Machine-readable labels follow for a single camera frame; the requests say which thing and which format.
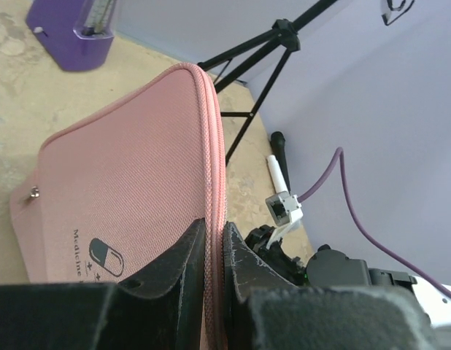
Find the pink zippered case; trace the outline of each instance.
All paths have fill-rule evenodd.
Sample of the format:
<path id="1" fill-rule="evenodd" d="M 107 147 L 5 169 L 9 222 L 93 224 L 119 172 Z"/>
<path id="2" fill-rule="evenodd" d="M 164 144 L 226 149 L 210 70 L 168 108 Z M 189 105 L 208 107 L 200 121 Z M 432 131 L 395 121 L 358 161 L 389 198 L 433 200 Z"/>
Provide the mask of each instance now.
<path id="1" fill-rule="evenodd" d="M 223 347 L 225 171 L 211 79 L 171 67 L 42 145 L 10 201 L 30 281 L 121 281 L 204 217 L 201 347 Z"/>

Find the metal zipper pull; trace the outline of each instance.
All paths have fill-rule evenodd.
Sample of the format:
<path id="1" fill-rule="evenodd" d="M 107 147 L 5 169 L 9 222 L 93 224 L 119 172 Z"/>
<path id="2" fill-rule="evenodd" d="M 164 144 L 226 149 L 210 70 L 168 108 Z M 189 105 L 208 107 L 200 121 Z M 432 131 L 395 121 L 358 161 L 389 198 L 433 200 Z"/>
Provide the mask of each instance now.
<path id="1" fill-rule="evenodd" d="M 20 202 L 27 202 L 31 201 L 33 199 L 36 199 L 39 197 L 39 188 L 37 186 L 32 187 L 29 190 L 29 194 L 25 195 L 23 198 L 21 198 Z"/>

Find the concrete floor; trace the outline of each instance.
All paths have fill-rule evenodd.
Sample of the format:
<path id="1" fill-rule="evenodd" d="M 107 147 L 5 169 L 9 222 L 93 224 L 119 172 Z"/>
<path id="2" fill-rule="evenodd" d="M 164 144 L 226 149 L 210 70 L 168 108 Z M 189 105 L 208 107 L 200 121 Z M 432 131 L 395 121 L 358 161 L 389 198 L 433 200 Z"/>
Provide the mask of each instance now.
<path id="1" fill-rule="evenodd" d="M 94 71 L 62 72 L 24 23 L 29 2 L 0 0 L 0 284 L 27 281 L 9 220 L 10 192 L 36 163 L 41 143 L 56 131 L 149 82 L 176 61 L 117 38 L 107 62 Z M 221 110 L 250 110 L 249 91 L 232 85 L 219 96 Z M 224 119 L 228 149 L 241 119 Z M 242 235 L 272 224 L 264 202 L 273 194 L 266 167 L 271 152 L 259 118 L 252 123 L 227 169 L 228 218 Z M 285 251 L 306 260 L 312 253 L 302 229 L 284 242 Z"/>

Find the medicine pill logo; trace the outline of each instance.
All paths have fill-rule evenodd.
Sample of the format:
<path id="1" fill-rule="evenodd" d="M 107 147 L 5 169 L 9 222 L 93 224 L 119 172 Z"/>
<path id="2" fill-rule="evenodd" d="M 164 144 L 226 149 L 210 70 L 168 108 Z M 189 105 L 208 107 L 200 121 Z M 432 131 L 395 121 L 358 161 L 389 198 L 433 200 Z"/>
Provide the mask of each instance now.
<path id="1" fill-rule="evenodd" d="M 93 238 L 89 243 L 89 256 L 97 265 L 101 266 L 111 275 L 115 277 L 122 276 L 122 254 L 105 244 L 99 238 Z"/>

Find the purple metronome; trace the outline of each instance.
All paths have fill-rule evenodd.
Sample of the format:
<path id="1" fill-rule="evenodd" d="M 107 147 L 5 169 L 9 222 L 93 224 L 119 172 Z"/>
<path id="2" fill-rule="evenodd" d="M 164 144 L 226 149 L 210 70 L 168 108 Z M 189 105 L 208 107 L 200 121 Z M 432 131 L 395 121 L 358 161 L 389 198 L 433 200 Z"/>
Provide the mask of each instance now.
<path id="1" fill-rule="evenodd" d="M 34 0 L 26 24 L 65 71 L 103 64 L 114 39 L 118 0 Z"/>

